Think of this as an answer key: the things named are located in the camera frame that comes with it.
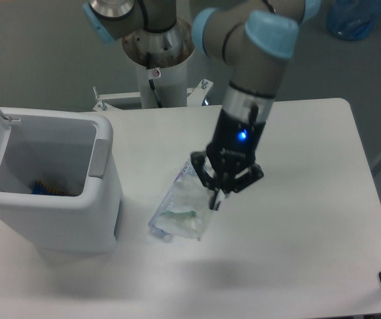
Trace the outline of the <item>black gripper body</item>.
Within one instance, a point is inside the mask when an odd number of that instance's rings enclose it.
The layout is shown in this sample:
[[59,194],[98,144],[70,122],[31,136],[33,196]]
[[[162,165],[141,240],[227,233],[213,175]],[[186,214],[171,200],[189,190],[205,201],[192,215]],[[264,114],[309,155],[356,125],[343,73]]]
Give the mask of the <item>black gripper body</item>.
[[221,110],[206,154],[216,173],[237,175],[255,163],[266,122],[242,122]]

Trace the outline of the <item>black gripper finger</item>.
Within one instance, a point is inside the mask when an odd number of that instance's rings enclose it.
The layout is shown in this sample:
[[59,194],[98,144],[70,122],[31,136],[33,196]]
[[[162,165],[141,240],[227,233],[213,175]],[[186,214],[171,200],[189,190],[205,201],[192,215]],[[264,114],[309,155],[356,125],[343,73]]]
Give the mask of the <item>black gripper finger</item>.
[[239,173],[234,170],[219,174],[219,185],[217,188],[218,190],[222,190],[224,195],[227,197],[231,192],[239,193],[240,191],[243,191],[263,177],[264,173],[261,166],[257,163],[253,163]]
[[216,178],[210,176],[210,174],[208,174],[207,170],[205,169],[207,160],[206,152],[192,152],[190,154],[190,160],[195,172],[197,173],[197,176],[199,177],[199,180],[201,181],[201,184],[208,190],[213,191],[213,195],[209,200],[209,208],[219,209],[219,188],[217,187],[217,180]]

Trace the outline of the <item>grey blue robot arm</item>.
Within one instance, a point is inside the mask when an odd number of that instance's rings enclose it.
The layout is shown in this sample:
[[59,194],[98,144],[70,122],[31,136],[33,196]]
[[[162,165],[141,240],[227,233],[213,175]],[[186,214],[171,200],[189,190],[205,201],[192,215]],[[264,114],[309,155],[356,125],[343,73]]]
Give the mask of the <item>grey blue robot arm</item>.
[[230,9],[207,8],[193,23],[175,1],[87,1],[84,13],[99,38],[121,41],[135,64],[144,108],[186,105],[186,64],[199,51],[233,68],[210,143],[191,155],[202,185],[239,193],[263,177],[255,150],[276,99],[301,23],[319,1],[244,1]]

